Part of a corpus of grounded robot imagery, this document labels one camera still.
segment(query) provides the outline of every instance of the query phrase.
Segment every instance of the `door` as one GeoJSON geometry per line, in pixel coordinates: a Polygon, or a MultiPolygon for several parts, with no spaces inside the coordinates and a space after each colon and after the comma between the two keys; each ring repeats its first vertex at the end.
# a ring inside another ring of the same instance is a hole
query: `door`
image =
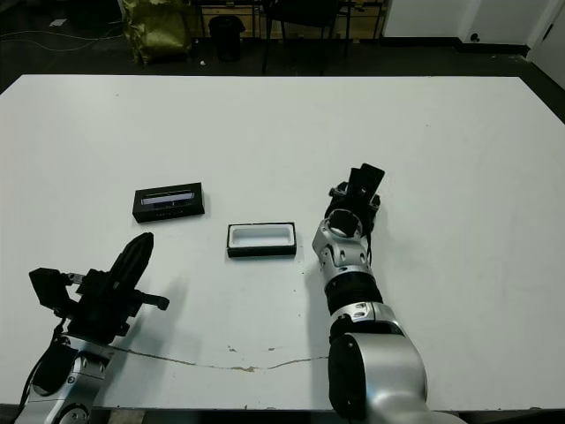
{"type": "Polygon", "coordinates": [[[528,55],[539,69],[565,89],[565,8],[557,16],[549,33],[528,55]]]}

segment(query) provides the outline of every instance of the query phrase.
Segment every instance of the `yellow bag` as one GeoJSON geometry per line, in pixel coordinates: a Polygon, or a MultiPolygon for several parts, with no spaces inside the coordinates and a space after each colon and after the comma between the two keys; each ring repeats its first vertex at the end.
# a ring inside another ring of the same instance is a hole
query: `yellow bag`
{"type": "Polygon", "coordinates": [[[183,0],[123,0],[125,37],[136,63],[186,57],[192,38],[183,0]]]}

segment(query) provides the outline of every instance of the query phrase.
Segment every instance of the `metal arm segment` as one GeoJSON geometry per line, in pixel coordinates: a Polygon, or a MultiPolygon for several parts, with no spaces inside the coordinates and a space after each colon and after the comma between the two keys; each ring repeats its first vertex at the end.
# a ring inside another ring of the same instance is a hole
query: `metal arm segment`
{"type": "Polygon", "coordinates": [[[90,269],[85,276],[39,268],[29,273],[40,303],[63,321],[48,350],[30,374],[17,424],[87,423],[104,383],[116,336],[125,336],[127,319],[141,305],[166,310],[169,300],[135,290],[153,251],[153,234],[134,238],[108,272],[90,269]],[[67,286],[77,284],[80,301],[67,286]],[[63,323],[70,320],[68,332],[63,323]]]}
{"type": "Polygon", "coordinates": [[[462,423],[426,404],[424,363],[371,270],[370,240],[384,172],[364,164],[330,191],[313,240],[330,318],[329,398],[345,419],[370,424],[462,423]]]}

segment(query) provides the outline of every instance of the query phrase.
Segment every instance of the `trash can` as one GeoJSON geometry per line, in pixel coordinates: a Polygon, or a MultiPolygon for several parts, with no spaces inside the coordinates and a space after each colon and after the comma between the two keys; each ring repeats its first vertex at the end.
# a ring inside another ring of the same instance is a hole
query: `trash can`
{"type": "Polygon", "coordinates": [[[218,58],[223,62],[239,60],[239,35],[245,31],[243,22],[233,15],[216,16],[208,24],[218,58]]]}

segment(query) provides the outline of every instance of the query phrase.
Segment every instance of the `black floor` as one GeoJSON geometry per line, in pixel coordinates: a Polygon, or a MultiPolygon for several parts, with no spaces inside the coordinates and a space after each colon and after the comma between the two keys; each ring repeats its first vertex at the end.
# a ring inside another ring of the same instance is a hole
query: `black floor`
{"type": "MultiPolygon", "coordinates": [[[[46,10],[21,4],[0,14],[0,33],[35,30],[88,38],[117,35],[120,25],[108,24],[120,17],[115,0],[111,1],[107,7],[96,3],[94,9],[77,2],[57,2],[46,10]],[[59,28],[49,28],[49,23],[57,18],[68,20],[59,28]]],[[[264,50],[261,41],[244,41],[241,60],[223,63],[216,58],[212,42],[204,40],[195,44],[192,56],[186,61],[144,67],[133,62],[123,36],[66,52],[48,51],[31,42],[9,41],[14,39],[39,42],[50,49],[74,49],[90,42],[43,33],[0,38],[0,92],[26,73],[258,76],[264,50]]],[[[324,61],[325,76],[517,76],[565,122],[565,90],[521,56],[458,53],[450,47],[383,47],[379,43],[362,42],[351,44],[349,55],[344,58],[340,42],[296,41],[286,47],[273,42],[267,76],[316,76],[324,61]]]]}

